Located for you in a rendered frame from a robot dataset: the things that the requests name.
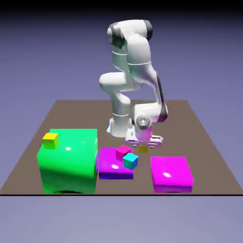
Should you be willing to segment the small pink cube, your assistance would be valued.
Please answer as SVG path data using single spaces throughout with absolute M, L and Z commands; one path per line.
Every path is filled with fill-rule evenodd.
M 128 153 L 132 153 L 132 149 L 127 146 L 121 145 L 115 150 L 116 159 L 122 161 L 123 157 Z

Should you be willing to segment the large green box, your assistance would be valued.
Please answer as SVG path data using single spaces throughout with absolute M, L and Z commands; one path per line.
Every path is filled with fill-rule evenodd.
M 50 129 L 57 133 L 56 149 L 41 146 L 37 161 L 45 194 L 93 194 L 98 169 L 97 129 Z

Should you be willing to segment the small cyan cube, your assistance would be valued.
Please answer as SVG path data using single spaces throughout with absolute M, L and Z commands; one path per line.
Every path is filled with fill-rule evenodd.
M 138 156 L 133 153 L 127 153 L 123 157 L 123 167 L 134 170 L 138 165 Z

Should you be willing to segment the large magenta box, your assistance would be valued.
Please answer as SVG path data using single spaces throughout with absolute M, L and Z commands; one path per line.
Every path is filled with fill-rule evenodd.
M 185 157 L 151 157 L 150 170 L 156 193 L 190 193 L 194 178 Z

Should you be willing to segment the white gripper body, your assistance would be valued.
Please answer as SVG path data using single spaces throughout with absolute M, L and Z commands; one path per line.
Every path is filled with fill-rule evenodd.
M 149 140 L 139 140 L 135 136 L 128 136 L 125 138 L 126 144 L 131 144 L 134 147 L 145 146 L 145 147 L 160 147 L 162 145 L 163 138 L 161 136 L 152 135 Z

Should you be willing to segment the large purple box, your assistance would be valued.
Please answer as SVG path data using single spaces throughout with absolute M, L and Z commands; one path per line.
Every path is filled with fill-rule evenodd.
M 133 170 L 123 167 L 123 160 L 115 156 L 116 148 L 101 148 L 99 179 L 133 179 Z

